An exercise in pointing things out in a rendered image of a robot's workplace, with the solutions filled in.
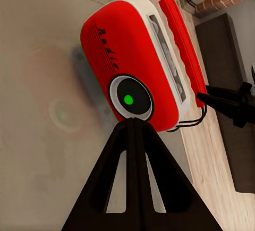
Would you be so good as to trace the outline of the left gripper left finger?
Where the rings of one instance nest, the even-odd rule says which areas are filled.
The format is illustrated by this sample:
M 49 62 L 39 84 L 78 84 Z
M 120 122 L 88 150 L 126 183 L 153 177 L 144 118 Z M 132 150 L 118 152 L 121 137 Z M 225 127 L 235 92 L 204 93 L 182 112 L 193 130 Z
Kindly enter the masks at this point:
M 110 135 L 61 231 L 141 231 L 134 118 Z M 126 211 L 106 213 L 121 153 L 126 150 Z

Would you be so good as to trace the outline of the radio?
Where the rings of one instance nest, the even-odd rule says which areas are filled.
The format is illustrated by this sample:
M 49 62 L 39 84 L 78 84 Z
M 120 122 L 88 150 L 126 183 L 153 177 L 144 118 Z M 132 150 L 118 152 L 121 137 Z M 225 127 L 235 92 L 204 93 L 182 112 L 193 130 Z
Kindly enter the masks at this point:
M 119 122 L 140 118 L 157 132 L 175 132 L 200 124 L 208 94 L 188 31 L 174 0 L 160 0 L 180 50 L 202 117 L 180 120 L 190 96 L 160 15 L 150 0 L 110 0 L 84 23 L 80 41 L 111 109 Z M 198 122 L 197 122 L 198 121 Z M 180 125 L 181 123 L 192 123 Z

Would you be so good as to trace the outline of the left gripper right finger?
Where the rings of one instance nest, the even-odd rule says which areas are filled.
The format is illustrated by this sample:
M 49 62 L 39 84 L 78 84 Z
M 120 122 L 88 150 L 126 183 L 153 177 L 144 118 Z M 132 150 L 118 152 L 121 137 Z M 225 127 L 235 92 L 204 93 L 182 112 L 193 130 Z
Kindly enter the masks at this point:
M 133 123 L 141 231 L 223 231 L 154 127 Z M 146 153 L 166 213 L 154 210 Z

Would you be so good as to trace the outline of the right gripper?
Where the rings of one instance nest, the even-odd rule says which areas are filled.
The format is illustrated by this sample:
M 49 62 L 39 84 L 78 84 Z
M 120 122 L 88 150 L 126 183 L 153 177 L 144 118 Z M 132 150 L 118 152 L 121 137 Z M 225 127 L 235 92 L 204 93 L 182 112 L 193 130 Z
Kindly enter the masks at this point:
M 244 82 L 239 91 L 206 85 L 208 94 L 197 97 L 206 105 L 233 119 L 233 125 L 243 128 L 247 122 L 255 124 L 255 96 L 252 84 Z

